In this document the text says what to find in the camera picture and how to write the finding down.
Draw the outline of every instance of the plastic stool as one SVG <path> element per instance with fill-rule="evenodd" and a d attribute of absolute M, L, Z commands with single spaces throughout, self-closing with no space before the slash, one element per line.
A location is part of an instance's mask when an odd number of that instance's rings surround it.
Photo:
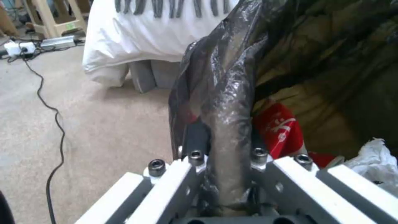
<path fill-rule="evenodd" d="M 82 13 L 75 0 L 65 0 L 70 4 L 76 18 L 69 16 L 68 10 L 63 0 L 54 0 L 55 8 L 59 16 L 53 17 L 50 7 L 46 0 L 23 0 L 25 9 L 32 19 L 33 26 L 37 33 L 42 33 L 45 38 L 62 37 L 65 31 L 81 28 L 86 33 L 87 24 L 83 19 Z"/>

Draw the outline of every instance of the power strip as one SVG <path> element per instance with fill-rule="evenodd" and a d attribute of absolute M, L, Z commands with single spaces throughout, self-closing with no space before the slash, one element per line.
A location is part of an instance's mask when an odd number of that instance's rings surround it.
<path fill-rule="evenodd" d="M 24 53 L 25 54 L 33 54 L 36 50 L 36 46 L 32 42 L 26 42 L 26 43 L 6 43 L 4 44 L 4 48 L 6 49 L 7 53 L 9 56 L 19 56 L 21 55 L 21 49 L 25 48 L 27 49 Z"/>

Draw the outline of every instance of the bolt hole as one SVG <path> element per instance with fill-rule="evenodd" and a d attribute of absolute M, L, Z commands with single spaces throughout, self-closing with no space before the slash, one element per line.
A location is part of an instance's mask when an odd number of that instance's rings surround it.
<path fill-rule="evenodd" d="M 150 165 L 153 168 L 159 168 L 163 165 L 163 161 L 159 160 L 159 159 L 155 159 L 155 160 L 151 161 Z"/>
<path fill-rule="evenodd" d="M 279 193 L 283 192 L 283 184 L 278 182 L 277 184 L 275 184 L 275 188 Z"/>
<path fill-rule="evenodd" d="M 262 148 L 255 148 L 255 149 L 254 149 L 254 153 L 255 153 L 256 155 L 265 154 L 265 149 L 262 149 Z"/>
<path fill-rule="evenodd" d="M 297 157 L 297 159 L 300 160 L 300 161 L 305 161 L 305 162 L 310 161 L 310 158 L 307 155 L 304 155 L 304 154 L 303 155 L 299 155 Z"/>
<path fill-rule="evenodd" d="M 200 151 L 193 151 L 193 152 L 191 152 L 191 156 L 192 157 L 200 157 L 201 153 L 200 153 Z"/>

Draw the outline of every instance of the gray box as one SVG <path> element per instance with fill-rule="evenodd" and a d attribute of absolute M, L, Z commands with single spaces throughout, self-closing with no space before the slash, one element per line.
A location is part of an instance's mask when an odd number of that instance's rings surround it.
<path fill-rule="evenodd" d="M 171 89 L 179 75 L 179 62 L 151 60 L 151 65 L 156 85 Z"/>

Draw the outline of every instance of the wrapped object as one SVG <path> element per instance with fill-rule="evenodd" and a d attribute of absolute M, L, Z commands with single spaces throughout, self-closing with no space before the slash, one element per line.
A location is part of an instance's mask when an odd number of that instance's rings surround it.
<path fill-rule="evenodd" d="M 252 116 L 269 97 L 292 111 L 309 151 L 350 158 L 370 136 L 397 148 L 397 14 L 391 0 L 240 1 L 187 48 L 169 98 L 173 155 L 200 117 L 210 214 L 247 211 Z"/>

